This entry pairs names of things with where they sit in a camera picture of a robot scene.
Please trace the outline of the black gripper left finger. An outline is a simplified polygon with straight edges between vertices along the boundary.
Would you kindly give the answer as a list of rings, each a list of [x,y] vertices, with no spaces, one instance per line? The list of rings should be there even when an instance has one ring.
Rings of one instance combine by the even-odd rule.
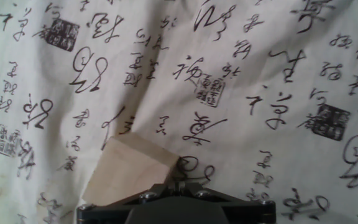
[[[108,205],[86,203],[76,209],[76,224],[125,223],[129,213],[147,202],[153,202],[174,194],[175,187],[154,184],[150,189]]]

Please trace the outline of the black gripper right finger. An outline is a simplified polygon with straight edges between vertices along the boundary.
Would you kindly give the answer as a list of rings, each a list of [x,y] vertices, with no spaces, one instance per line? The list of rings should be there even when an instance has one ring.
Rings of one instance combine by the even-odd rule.
[[[175,184],[175,196],[183,201],[175,209],[190,223],[275,223],[275,202],[245,201],[199,183]]]

